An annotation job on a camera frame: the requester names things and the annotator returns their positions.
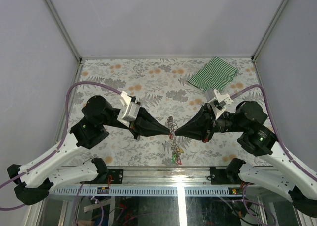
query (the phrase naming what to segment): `green and white striped towel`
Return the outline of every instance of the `green and white striped towel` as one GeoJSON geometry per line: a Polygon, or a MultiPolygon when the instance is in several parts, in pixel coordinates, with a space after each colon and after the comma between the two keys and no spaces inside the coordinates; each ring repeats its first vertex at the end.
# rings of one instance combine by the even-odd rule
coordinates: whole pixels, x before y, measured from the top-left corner
{"type": "Polygon", "coordinates": [[[222,91],[235,78],[238,72],[238,69],[215,56],[199,72],[193,75],[188,82],[204,91],[210,88],[222,91]]]}

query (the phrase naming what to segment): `purple cable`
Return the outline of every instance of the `purple cable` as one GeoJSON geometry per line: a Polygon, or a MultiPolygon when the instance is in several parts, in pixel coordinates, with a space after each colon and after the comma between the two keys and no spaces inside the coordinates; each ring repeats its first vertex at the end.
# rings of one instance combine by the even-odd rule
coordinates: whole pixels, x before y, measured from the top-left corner
{"type": "Polygon", "coordinates": [[[260,203],[258,203],[258,202],[255,202],[255,201],[252,201],[252,200],[246,200],[246,199],[245,199],[246,189],[247,189],[247,187],[248,187],[249,185],[250,185],[250,183],[246,184],[246,186],[244,187],[243,192],[242,192],[242,202],[243,202],[244,207],[246,208],[247,212],[249,213],[249,215],[250,215],[253,219],[255,219],[258,223],[260,223],[260,224],[262,224],[262,225],[264,225],[264,226],[276,226],[277,220],[276,220],[274,214],[272,213],[272,211],[269,210],[269,208],[267,208],[266,206],[264,206],[263,204],[260,204],[260,203]],[[272,225],[268,225],[268,224],[265,224],[265,223],[261,222],[260,220],[258,220],[255,216],[253,216],[253,214],[252,214],[251,210],[249,210],[249,208],[248,208],[246,202],[250,202],[250,203],[252,203],[252,204],[259,205],[259,206],[263,207],[267,212],[269,212],[270,215],[272,215],[273,220],[274,220],[274,223],[273,223],[272,225]]]}
{"type": "Polygon", "coordinates": [[[83,182],[82,184],[81,184],[81,186],[79,187],[79,190],[78,190],[78,192],[77,192],[77,194],[76,194],[76,196],[75,196],[75,202],[74,202],[74,206],[73,206],[73,221],[74,221],[74,224],[76,225],[76,226],[78,226],[78,224],[77,224],[77,222],[76,222],[76,205],[77,205],[77,202],[78,202],[78,198],[79,198],[79,193],[81,192],[81,189],[83,188],[83,186],[84,186],[84,184],[85,184],[85,182],[83,182]]]}
{"type": "MultiPolygon", "coordinates": [[[[105,89],[108,89],[110,91],[113,91],[117,94],[121,94],[120,91],[110,87],[110,86],[107,86],[105,84],[101,84],[101,83],[97,83],[97,82],[92,82],[92,81],[80,81],[80,82],[77,82],[73,85],[71,85],[67,91],[67,94],[66,94],[66,102],[65,102],[65,127],[64,127],[64,130],[63,130],[63,134],[62,134],[62,137],[61,137],[61,140],[57,146],[57,149],[60,149],[62,144],[64,143],[65,141],[65,138],[66,138],[66,135],[67,135],[67,129],[68,129],[68,117],[69,117],[69,109],[68,109],[68,105],[69,105],[69,97],[70,97],[70,93],[71,91],[76,87],[76,86],[80,86],[80,85],[94,85],[94,86],[99,86],[99,87],[102,87],[102,88],[105,88],[105,89]]],[[[51,158],[57,151],[54,150],[52,151],[47,157],[43,158],[42,160],[40,160],[38,163],[34,164],[33,166],[31,166],[30,168],[28,168],[26,171],[27,172],[30,172],[31,170],[33,170],[34,168],[38,167],[40,164],[42,164],[43,162],[47,161],[49,158],[51,158]]],[[[19,179],[20,177],[24,176],[26,173],[23,172],[17,176],[15,176],[14,178],[6,181],[5,183],[3,183],[2,185],[0,185],[0,189],[2,189],[3,187],[5,187],[6,185],[10,184],[11,182],[19,179]]],[[[23,207],[24,204],[22,205],[19,205],[19,206],[16,206],[16,207],[12,207],[12,208],[1,208],[0,207],[0,211],[11,211],[11,210],[17,210],[17,209],[20,209],[21,207],[23,207]]]]}
{"type": "MultiPolygon", "coordinates": [[[[84,184],[85,184],[85,182],[83,182],[81,184],[81,186],[79,187],[78,192],[77,192],[77,194],[75,196],[75,202],[74,202],[74,206],[73,206],[73,213],[74,213],[73,214],[73,221],[74,221],[74,224],[76,226],[78,226],[78,224],[76,222],[76,211],[75,211],[75,209],[76,209],[76,205],[78,203],[79,194],[80,194],[84,184]]],[[[92,199],[94,199],[100,205],[100,208],[101,208],[101,219],[100,219],[100,222],[99,222],[98,226],[101,226],[101,224],[102,224],[102,222],[104,220],[104,208],[103,208],[103,205],[101,204],[101,202],[99,200],[97,200],[95,197],[92,197],[92,199]]]]}
{"type": "MultiPolygon", "coordinates": [[[[235,99],[237,98],[238,96],[242,95],[243,93],[245,93],[246,91],[249,91],[250,89],[252,88],[260,88],[261,91],[262,91],[262,94],[263,94],[263,98],[264,98],[264,102],[265,102],[265,107],[266,107],[266,111],[267,111],[267,114],[268,114],[268,117],[270,118],[270,120],[273,120],[273,115],[271,113],[271,111],[269,110],[268,108],[268,100],[267,100],[267,97],[266,97],[266,93],[264,91],[264,88],[259,85],[259,84],[255,84],[255,85],[251,85],[251,86],[248,86],[247,88],[237,92],[236,94],[233,94],[231,97],[231,99],[235,99]]],[[[295,166],[297,166],[303,173],[305,173],[307,176],[309,176],[311,179],[313,179],[314,181],[317,182],[317,178],[314,177],[312,174],[310,174],[307,170],[305,170],[297,161],[294,160],[294,158],[292,157],[292,155],[288,152],[288,149],[286,148],[285,144],[282,142],[282,138],[281,136],[279,135],[278,131],[277,131],[277,127],[275,126],[275,124],[273,123],[273,121],[271,121],[272,123],[272,127],[274,129],[274,132],[275,132],[275,135],[277,137],[277,140],[279,142],[279,144],[281,145],[283,151],[285,152],[285,154],[288,156],[288,158],[295,164],[295,166]]]]}
{"type": "Polygon", "coordinates": [[[121,210],[121,213],[119,214],[119,216],[117,217],[117,221],[119,220],[119,218],[120,218],[120,216],[122,215],[122,213],[123,213],[123,211],[124,211],[124,208],[121,210]]]}
{"type": "Polygon", "coordinates": [[[101,224],[103,223],[103,220],[104,220],[104,208],[99,200],[97,200],[95,197],[93,197],[93,199],[100,205],[100,208],[101,208],[101,219],[99,221],[99,224],[97,225],[97,226],[101,226],[101,224]]]}

